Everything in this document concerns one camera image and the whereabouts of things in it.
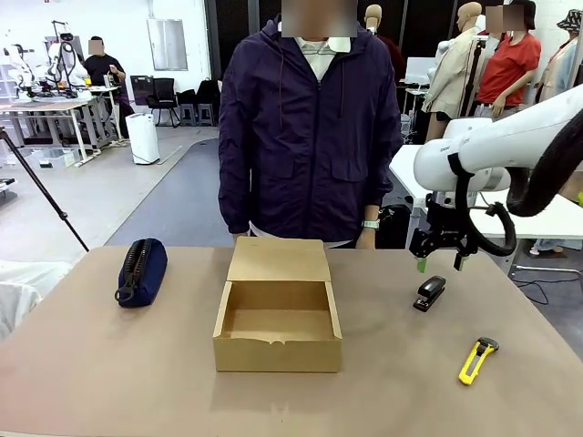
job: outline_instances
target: yellow box cutter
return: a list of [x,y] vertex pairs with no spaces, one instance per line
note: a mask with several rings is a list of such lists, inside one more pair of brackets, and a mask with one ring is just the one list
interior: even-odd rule
[[488,337],[480,338],[467,357],[462,371],[459,372],[459,380],[465,385],[472,385],[486,357],[498,349],[500,346],[496,341]]

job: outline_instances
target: wristwatch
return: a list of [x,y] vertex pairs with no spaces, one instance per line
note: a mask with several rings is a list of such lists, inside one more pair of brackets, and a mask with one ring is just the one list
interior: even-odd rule
[[375,220],[375,221],[365,220],[363,222],[363,228],[378,230],[380,223],[381,223],[381,220]]

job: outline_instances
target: white shirt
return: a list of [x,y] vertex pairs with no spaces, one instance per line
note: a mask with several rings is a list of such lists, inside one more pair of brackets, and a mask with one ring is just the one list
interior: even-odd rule
[[[281,32],[281,22],[278,25],[278,30]],[[326,41],[306,41],[302,38],[296,37],[296,43],[300,46],[300,49],[310,64],[313,73],[316,75],[318,82],[322,80],[328,68],[330,68],[330,64],[332,60],[336,56],[337,53],[348,53],[350,52],[352,42],[348,36],[334,36],[328,38]],[[258,237],[274,237],[267,232],[263,232],[260,229],[257,229],[252,223],[251,225],[251,232],[253,232]],[[350,243],[348,241],[338,241],[333,243],[324,243],[324,247],[327,249],[337,248],[339,246],[343,246],[344,244]]]

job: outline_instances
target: stapler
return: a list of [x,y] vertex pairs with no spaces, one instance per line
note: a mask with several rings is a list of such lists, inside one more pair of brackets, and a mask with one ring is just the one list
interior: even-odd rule
[[445,290],[445,279],[441,276],[433,276],[428,279],[417,291],[421,298],[413,304],[413,308],[422,312],[427,312],[434,302]]

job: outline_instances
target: black shirt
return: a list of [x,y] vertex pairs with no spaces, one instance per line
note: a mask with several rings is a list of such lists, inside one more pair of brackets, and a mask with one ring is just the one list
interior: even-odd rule
[[[85,69],[91,76],[91,83],[95,86],[105,85],[103,76],[106,75],[110,68],[109,66],[116,66],[119,71],[126,72],[118,60],[110,55],[105,56],[90,56],[87,61],[85,61]],[[119,83],[119,78],[117,75],[112,74],[113,79],[116,83]]]

